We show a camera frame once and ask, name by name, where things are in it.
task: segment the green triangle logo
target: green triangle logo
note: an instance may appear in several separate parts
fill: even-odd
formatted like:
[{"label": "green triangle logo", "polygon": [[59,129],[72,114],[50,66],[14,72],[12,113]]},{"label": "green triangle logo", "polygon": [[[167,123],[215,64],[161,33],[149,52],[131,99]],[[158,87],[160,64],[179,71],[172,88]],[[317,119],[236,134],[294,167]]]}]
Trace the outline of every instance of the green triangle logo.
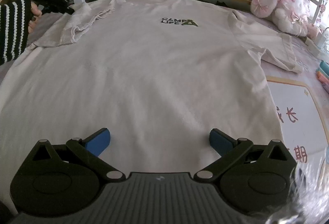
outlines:
[{"label": "green triangle logo", "polygon": [[188,19],[186,22],[182,23],[182,25],[192,25],[192,26],[198,26],[193,20]]}]

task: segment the gray ribbed plate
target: gray ribbed plate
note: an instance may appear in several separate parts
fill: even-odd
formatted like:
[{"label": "gray ribbed plate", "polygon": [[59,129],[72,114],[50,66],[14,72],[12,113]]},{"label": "gray ribbed plate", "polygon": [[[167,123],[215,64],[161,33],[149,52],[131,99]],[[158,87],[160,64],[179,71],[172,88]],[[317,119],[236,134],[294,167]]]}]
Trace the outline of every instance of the gray ribbed plate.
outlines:
[{"label": "gray ribbed plate", "polygon": [[11,224],[241,224],[257,223],[225,204],[211,184],[189,173],[132,173],[107,184],[85,209],[58,218],[19,214]]}]

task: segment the t-shirt sleeve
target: t-shirt sleeve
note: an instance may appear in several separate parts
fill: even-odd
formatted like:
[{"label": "t-shirt sleeve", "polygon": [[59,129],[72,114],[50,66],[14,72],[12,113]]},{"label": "t-shirt sleeve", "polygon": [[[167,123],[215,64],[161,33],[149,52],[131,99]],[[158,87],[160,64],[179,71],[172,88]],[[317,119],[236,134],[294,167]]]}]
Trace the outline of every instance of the t-shirt sleeve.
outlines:
[{"label": "t-shirt sleeve", "polygon": [[295,73],[303,71],[303,67],[296,62],[290,35],[278,33],[236,10],[229,14],[228,24],[242,47],[259,53],[263,60],[284,70]]},{"label": "t-shirt sleeve", "polygon": [[31,18],[30,0],[17,0],[0,6],[0,65],[24,52]]}]

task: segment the camp life logo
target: camp life logo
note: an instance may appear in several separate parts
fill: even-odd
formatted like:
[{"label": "camp life logo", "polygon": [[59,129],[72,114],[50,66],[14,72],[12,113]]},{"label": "camp life logo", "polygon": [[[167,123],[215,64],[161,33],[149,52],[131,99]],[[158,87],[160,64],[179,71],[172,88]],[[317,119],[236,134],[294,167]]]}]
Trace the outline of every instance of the camp life logo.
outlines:
[{"label": "camp life logo", "polygon": [[172,19],[172,18],[162,18],[161,23],[164,24],[174,24],[174,25],[191,25],[191,26],[198,26],[193,20],[191,19]]}]

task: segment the bed sheet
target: bed sheet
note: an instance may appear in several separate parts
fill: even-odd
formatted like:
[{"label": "bed sheet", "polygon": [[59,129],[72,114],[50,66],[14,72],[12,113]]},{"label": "bed sheet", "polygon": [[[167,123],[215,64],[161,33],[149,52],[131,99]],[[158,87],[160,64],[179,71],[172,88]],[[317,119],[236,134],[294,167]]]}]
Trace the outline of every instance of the bed sheet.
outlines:
[{"label": "bed sheet", "polygon": [[[258,23],[261,23],[275,31],[278,28],[270,21],[260,19],[251,13],[241,12],[242,14],[253,18]],[[314,57],[307,49],[307,45],[299,38],[292,36],[292,47],[295,53],[297,63],[304,67],[304,72],[296,74],[290,71],[280,69],[279,67],[272,65],[268,62],[261,61],[261,67],[266,76],[286,78],[296,81],[304,82],[315,94],[315,99],[323,113],[326,127],[329,128],[329,94],[322,87],[322,84],[318,81],[315,71],[319,68],[321,62],[320,59]]]}]

